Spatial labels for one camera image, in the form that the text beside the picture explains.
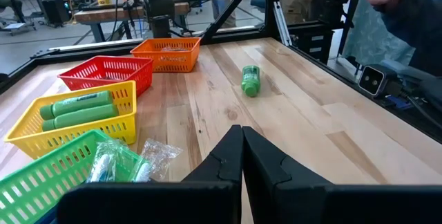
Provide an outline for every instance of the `plastic basket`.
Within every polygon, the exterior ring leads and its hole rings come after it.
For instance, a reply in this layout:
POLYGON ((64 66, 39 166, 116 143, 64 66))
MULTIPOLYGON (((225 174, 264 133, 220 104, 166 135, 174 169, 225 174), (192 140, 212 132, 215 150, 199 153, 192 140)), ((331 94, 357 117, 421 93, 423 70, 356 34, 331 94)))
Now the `plastic basket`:
MULTIPOLYGON (((89 131, 0 181, 0 223, 35 223, 70 188, 83 183, 93 164, 97 142, 108 140, 101 131, 89 131)), ((139 156, 124 151, 116 179, 128 180, 139 156)))
POLYGON ((200 54, 201 38, 147 39, 131 51, 134 57, 153 60, 153 72, 191 72, 200 54), (183 48, 188 51, 162 51, 183 48))
POLYGON ((34 100, 28 109, 26 109, 25 113, 19 118, 17 123, 7 134, 5 142, 15 144, 20 150, 24 151, 34 159, 47 154, 92 129, 101 129, 112 138, 118 138, 127 144, 133 144, 136 141, 136 112, 137 97, 135 94, 134 81, 99 86, 48 97, 40 97, 34 100), (117 117, 86 124, 78 124, 73 127, 66 127, 53 131, 43 132, 41 130, 43 119, 40 116, 40 108, 42 106, 60 100, 101 91, 112 92, 114 99, 113 103, 118 108, 119 113, 117 117))
POLYGON ((58 77, 72 91, 134 80, 140 96, 152 84, 152 60, 96 56, 58 77))

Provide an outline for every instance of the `workbench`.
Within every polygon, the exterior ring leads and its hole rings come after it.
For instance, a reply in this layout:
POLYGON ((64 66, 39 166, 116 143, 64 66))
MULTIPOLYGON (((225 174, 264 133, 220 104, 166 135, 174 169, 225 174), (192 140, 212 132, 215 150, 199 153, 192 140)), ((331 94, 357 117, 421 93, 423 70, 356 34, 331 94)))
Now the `workbench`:
MULTIPOLYGON (((68 91, 57 75, 78 63, 37 67, 0 95, 2 139, 36 97, 68 91)), ((191 73, 154 73, 136 123, 133 151, 148 138, 184 150, 167 181, 182 180, 241 124, 336 184, 442 184, 442 145, 271 38, 201 46, 191 73), (240 88, 246 65, 262 70, 255 98, 240 88)), ((0 178, 29 162, 0 143, 0 178)), ((251 223, 245 196, 243 223, 251 223)))
MULTIPOLYGON (((188 3, 175 3, 175 16, 178 22, 185 26, 186 23, 183 23, 183 17, 189 13, 189 4, 188 3)), ((133 19, 143 19, 144 18, 144 9, 139 6, 133 8, 131 10, 131 16, 133 19)), ((103 30, 101 27, 101 23, 108 23, 115 21, 115 9, 106 9, 106 10, 88 10, 88 11, 80 11, 74 15, 75 20, 80 24, 86 24, 90 26, 92 33, 95 38, 95 42, 103 42, 106 41, 104 38, 103 30)), ((117 20, 123 21, 123 26, 126 31, 126 36, 128 39, 131 39, 131 32, 128 25, 128 20, 130 20, 129 13, 127 10, 122 8, 117 9, 117 20)))

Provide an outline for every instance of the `plastic bag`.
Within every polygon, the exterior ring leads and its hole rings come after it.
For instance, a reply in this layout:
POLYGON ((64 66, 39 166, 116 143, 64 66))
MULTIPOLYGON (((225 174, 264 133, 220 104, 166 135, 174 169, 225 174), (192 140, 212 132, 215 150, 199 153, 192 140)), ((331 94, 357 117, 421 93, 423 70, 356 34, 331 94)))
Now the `plastic bag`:
POLYGON ((178 147, 148 139, 146 143, 144 143, 140 159, 135 164, 129 176, 131 182, 148 182, 151 178, 154 180, 163 180, 170 162, 181 152, 182 149, 178 147))
POLYGON ((161 49, 162 52, 177 52, 177 51, 189 51, 185 48, 172 48, 170 46, 161 49))
POLYGON ((121 156, 122 149, 128 149, 127 145, 119 140, 107 140, 97 143, 97 153, 90 168, 87 183, 115 182, 117 175, 117 163, 124 159, 121 156))

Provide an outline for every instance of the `green cap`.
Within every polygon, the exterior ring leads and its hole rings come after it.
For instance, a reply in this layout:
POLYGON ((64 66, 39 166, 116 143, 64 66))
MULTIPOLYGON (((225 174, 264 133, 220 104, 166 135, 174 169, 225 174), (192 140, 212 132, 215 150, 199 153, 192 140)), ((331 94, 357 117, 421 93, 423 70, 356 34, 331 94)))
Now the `green cap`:
POLYGON ((45 121, 43 121, 43 124, 41 124, 41 129, 43 129, 43 131, 55 130, 54 120, 45 120, 45 121))
POLYGON ((42 106, 40 108, 40 116, 44 120, 51 120, 55 118, 54 113, 52 112, 52 104, 48 106, 42 106))
POLYGON ((244 87, 244 92, 249 97, 255 97, 258 94, 258 90, 256 90, 256 86, 253 83, 246 83, 246 86, 244 87))

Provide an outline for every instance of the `black metal frame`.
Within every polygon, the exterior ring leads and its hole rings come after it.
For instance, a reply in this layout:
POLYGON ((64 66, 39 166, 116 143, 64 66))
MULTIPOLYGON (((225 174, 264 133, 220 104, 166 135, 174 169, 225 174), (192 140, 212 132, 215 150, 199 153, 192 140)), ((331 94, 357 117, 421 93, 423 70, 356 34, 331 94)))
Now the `black metal frame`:
POLYGON ((347 41, 348 32, 350 31, 350 23, 353 20, 354 13, 356 12, 356 7, 358 6, 359 0, 351 0, 348 7, 347 19, 345 21, 345 27, 343 31, 343 36, 340 40, 338 54, 342 54, 344 51, 344 45, 347 41))
MULTIPOLYGON (((250 28, 250 29, 241 29, 241 30, 227 30, 218 32, 220 26, 224 23, 227 17, 235 10, 235 8, 239 5, 242 0, 233 0, 231 4, 227 7, 227 9, 222 13, 222 15, 209 26, 209 28, 203 32, 202 34, 202 45, 207 44, 219 44, 228 41, 241 41, 248 39, 257 39, 257 38, 265 38, 265 37, 273 37, 274 39, 279 38, 278 27, 276 25, 276 20, 273 14, 273 2, 279 0, 266 0, 266 16, 265 16, 265 25, 261 28, 250 28)), ((320 21, 313 21, 309 23, 296 24, 294 26, 288 26, 289 32, 291 34, 296 34, 300 32, 311 32, 311 31, 320 31, 320 30, 333 30, 336 28, 344 28, 343 26, 327 26, 326 24, 320 21)), ((54 64, 61 62, 73 62, 89 59, 96 55, 126 55, 129 54, 130 50, 139 45, 142 42, 141 39, 126 41, 126 42, 115 42, 115 43, 103 43, 103 44, 93 44, 84 47, 70 47, 70 48, 61 48, 59 50, 52 49, 50 53, 46 53, 44 55, 39 55, 38 57, 30 60, 28 63, 24 64, 22 67, 18 68, 15 72, 9 75, 9 78, 0 82, 0 94, 5 92, 8 88, 10 88, 13 84, 17 83, 24 75, 28 74, 34 68, 40 65, 46 64, 54 64)), ((329 73, 330 75, 336 77, 338 80, 342 81, 349 87, 361 93, 357 85, 345 77, 337 74, 335 71, 309 56, 307 53, 301 51, 299 48, 294 46, 289 47, 294 52, 298 53, 305 59, 314 63, 315 65, 322 68, 324 71, 329 73)), ((378 102, 374 100, 375 103, 382 105, 382 102, 378 102)), ((431 138, 442 142, 442 133, 440 131, 429 128, 427 124, 424 122, 416 121, 414 118, 410 118, 410 116, 404 116, 404 114, 400 111, 396 111, 394 109, 386 108, 388 111, 398 116, 399 118, 403 118, 404 121, 415 126, 418 130, 422 131, 426 135, 431 138)))

